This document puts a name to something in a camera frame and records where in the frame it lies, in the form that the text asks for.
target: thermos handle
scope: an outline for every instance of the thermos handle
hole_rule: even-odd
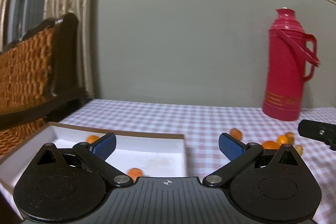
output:
[[[286,35],[282,30],[277,30],[277,35],[286,43],[288,43],[295,52],[301,56],[304,60],[311,64],[310,73],[307,76],[303,77],[303,80],[306,82],[313,77],[315,67],[318,67],[320,60],[317,58],[317,41],[312,34],[305,34],[306,41],[310,41],[313,44],[313,52],[306,48],[303,49],[298,43],[296,43],[291,37]]]

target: tabletop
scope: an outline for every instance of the tabletop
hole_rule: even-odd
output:
[[[244,143],[276,141],[288,131],[295,144],[304,147],[303,160],[322,190],[322,201],[314,220],[335,224],[336,151],[322,142],[300,137],[302,119],[336,123],[336,108],[303,109],[300,118],[283,122],[266,116],[261,108],[213,107],[92,100],[61,121],[76,126],[136,132],[180,133],[185,135],[189,176],[204,176],[222,167],[228,159],[219,151],[218,137],[235,127],[242,131]]]

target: wooden chair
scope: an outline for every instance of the wooden chair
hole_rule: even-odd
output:
[[[56,111],[66,113],[68,102],[86,97],[77,82],[77,25],[72,13],[46,19],[22,41],[4,47],[0,55],[0,156]]]

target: silver screw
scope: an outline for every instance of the silver screw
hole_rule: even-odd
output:
[[[129,180],[130,180],[129,176],[125,176],[125,175],[118,175],[114,178],[114,181],[120,184],[129,182]]]
[[[206,177],[206,181],[209,183],[220,183],[222,181],[222,178],[220,176],[217,175],[211,175],[211,176],[207,176]]]

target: gray wall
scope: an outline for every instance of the gray wall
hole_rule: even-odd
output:
[[[304,107],[336,104],[336,5],[327,0],[93,0],[96,97],[260,107],[268,28],[289,7],[318,40],[322,65]]]

